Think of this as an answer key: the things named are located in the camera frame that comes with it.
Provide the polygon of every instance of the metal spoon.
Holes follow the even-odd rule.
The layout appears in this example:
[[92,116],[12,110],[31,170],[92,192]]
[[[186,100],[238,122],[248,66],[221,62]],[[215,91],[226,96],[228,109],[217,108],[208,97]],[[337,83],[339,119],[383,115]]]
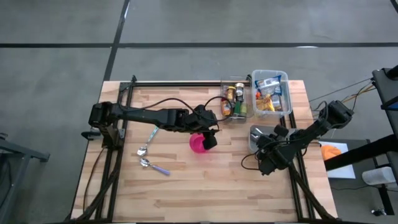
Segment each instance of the metal spoon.
[[150,134],[149,139],[145,143],[145,146],[142,146],[138,149],[138,151],[137,151],[138,156],[144,156],[148,153],[148,144],[149,144],[150,140],[152,140],[152,138],[155,136],[157,130],[159,130],[159,128],[155,127],[154,131],[152,132],[152,134]]
[[160,168],[158,166],[152,165],[147,159],[141,158],[139,160],[139,162],[141,163],[141,165],[143,167],[149,167],[150,166],[150,167],[154,168],[155,170],[157,170],[157,171],[159,171],[159,172],[161,172],[161,173],[163,173],[165,175],[170,175],[170,171],[165,170],[163,168]]

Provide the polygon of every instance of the gray floor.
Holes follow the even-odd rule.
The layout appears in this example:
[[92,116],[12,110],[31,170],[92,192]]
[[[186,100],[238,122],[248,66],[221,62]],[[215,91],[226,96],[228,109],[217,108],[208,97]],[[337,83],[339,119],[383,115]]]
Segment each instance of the gray floor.
[[[0,43],[112,42],[123,0],[0,0]],[[121,42],[398,42],[389,0],[131,1]],[[255,69],[305,80],[310,99],[397,64],[398,48],[119,49],[111,80],[209,80]],[[98,99],[110,49],[0,49],[0,131],[10,141],[51,153],[31,163],[12,220],[62,221],[72,206],[91,105]],[[362,83],[323,98],[341,100]],[[313,101],[316,106],[321,100]],[[355,116],[333,138],[378,139],[392,131],[375,91],[360,96]],[[335,195],[341,218],[367,217],[378,206],[366,191]],[[352,204],[352,197],[362,198]],[[394,217],[369,222],[396,223]]]

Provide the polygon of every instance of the pink cup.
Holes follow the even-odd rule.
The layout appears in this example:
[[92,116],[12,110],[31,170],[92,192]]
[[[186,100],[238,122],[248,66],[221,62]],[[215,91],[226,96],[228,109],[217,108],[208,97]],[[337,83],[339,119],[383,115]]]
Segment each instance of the pink cup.
[[205,140],[205,137],[203,137],[202,134],[192,134],[191,138],[189,139],[189,146],[191,147],[192,151],[195,153],[204,153],[207,152],[207,150],[203,147],[203,140]]

